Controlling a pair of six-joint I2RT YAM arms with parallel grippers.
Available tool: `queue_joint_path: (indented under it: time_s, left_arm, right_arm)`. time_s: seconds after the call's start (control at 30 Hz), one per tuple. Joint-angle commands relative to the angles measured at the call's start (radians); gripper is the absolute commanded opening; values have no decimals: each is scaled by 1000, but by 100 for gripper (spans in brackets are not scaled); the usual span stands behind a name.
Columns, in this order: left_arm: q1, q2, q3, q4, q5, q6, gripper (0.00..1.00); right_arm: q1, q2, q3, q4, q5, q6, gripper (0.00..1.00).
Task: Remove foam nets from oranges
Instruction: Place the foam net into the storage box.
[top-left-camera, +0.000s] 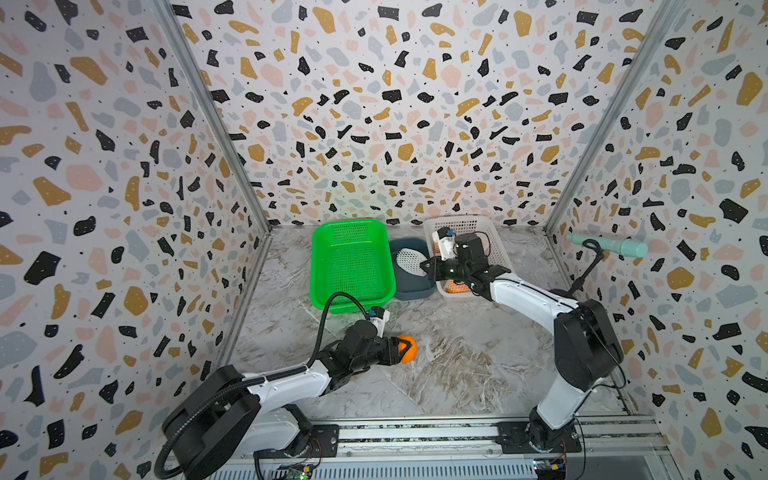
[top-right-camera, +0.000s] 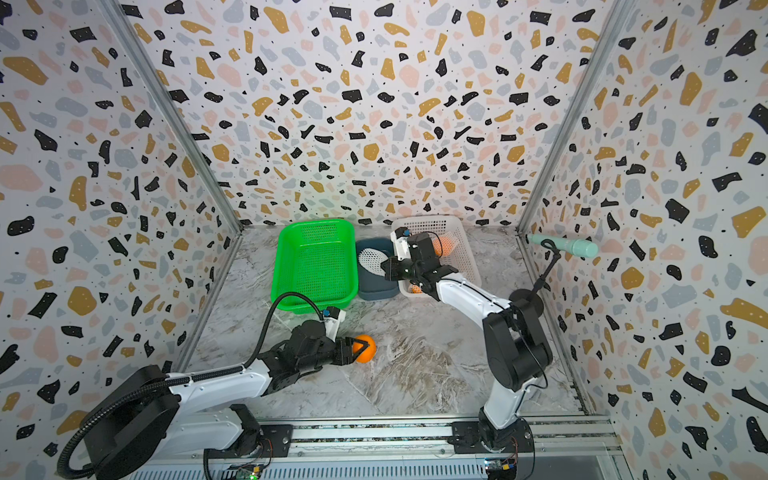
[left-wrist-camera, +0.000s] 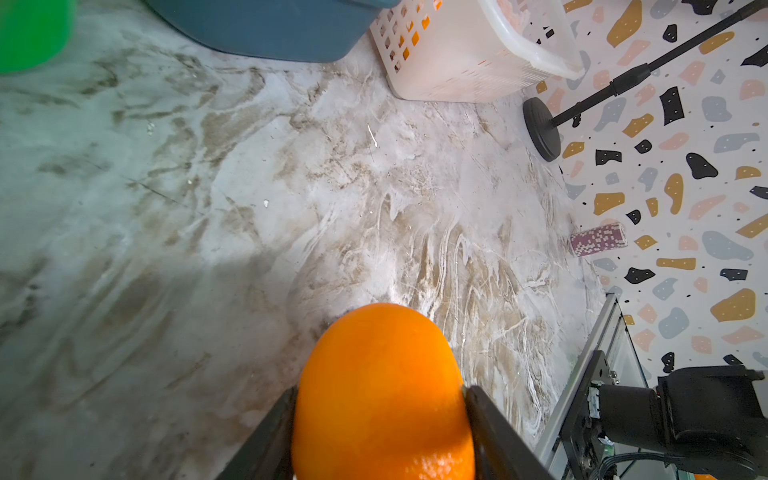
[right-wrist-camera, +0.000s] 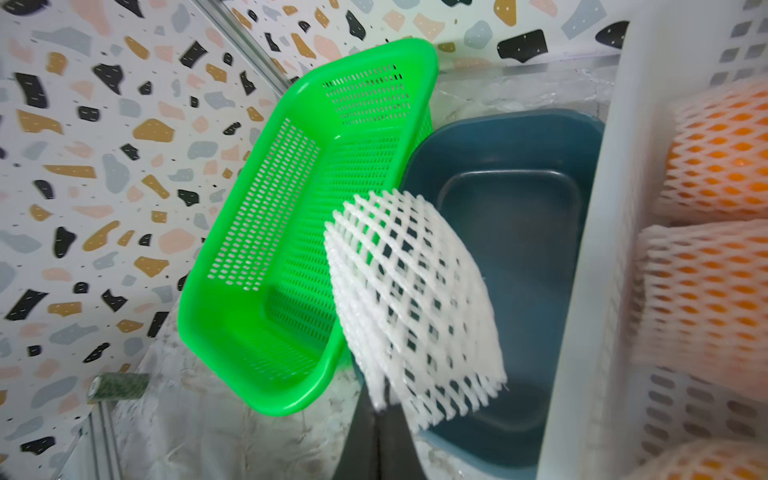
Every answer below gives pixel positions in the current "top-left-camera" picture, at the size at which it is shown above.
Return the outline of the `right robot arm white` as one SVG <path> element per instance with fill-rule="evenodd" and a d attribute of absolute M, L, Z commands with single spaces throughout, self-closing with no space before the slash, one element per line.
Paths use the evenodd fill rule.
<path fill-rule="evenodd" d="M 550 451 L 570 431 L 591 392 L 621 368 L 624 354 L 605 307 L 597 300 L 573 297 L 582 277 L 567 291 L 548 291 L 492 264 L 475 232 L 457 234 L 443 227 L 432 240 L 438 254 L 419 262 L 431 280 L 462 284 L 471 294 L 512 308 L 552 335 L 555 379 L 532 409 L 526 427 L 526 442 L 537 451 Z"/>

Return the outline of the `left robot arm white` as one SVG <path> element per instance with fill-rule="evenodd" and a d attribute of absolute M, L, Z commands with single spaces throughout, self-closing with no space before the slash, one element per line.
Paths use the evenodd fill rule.
<path fill-rule="evenodd" d="M 221 367 L 163 422 L 166 442 L 154 475 L 205 479 L 232 457 L 249 453 L 310 456 L 321 445 L 299 401 L 332 393 L 373 366 L 408 363 L 417 352 L 412 337 L 383 337 L 374 322 L 363 319 L 342 339 L 315 344 L 308 361 L 297 366 L 263 375 Z"/>

